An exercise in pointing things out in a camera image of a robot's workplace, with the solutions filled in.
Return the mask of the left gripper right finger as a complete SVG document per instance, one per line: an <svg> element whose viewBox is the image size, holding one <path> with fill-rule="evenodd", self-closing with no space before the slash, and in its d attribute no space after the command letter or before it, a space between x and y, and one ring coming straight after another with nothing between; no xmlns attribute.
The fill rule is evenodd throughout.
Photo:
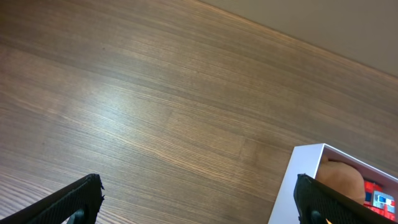
<svg viewBox="0 0 398 224"><path fill-rule="evenodd" d="M294 200L300 224L397 224L306 174L299 174Z"/></svg>

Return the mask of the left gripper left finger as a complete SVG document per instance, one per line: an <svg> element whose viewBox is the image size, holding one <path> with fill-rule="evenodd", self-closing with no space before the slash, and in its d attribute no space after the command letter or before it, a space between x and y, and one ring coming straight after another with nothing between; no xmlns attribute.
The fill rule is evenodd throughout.
<svg viewBox="0 0 398 224"><path fill-rule="evenodd" d="M9 224L95 224L104 201L100 175L88 174L59 191L6 217Z"/></svg>

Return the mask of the brown plush toy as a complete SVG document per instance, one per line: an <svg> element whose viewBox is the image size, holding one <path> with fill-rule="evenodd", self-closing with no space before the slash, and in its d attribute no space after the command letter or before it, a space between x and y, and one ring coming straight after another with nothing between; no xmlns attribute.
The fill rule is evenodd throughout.
<svg viewBox="0 0 398 224"><path fill-rule="evenodd" d="M365 202L363 176L348 164L322 156L315 179L361 205Z"/></svg>

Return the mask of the red toy fire truck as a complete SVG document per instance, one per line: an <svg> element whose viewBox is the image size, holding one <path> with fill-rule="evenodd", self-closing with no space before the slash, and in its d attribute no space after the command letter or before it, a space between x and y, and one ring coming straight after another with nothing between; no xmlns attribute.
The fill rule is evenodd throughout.
<svg viewBox="0 0 398 224"><path fill-rule="evenodd" d="M364 206L392 221L396 220L396 203L393 196L385 194L381 185L365 180Z"/></svg>

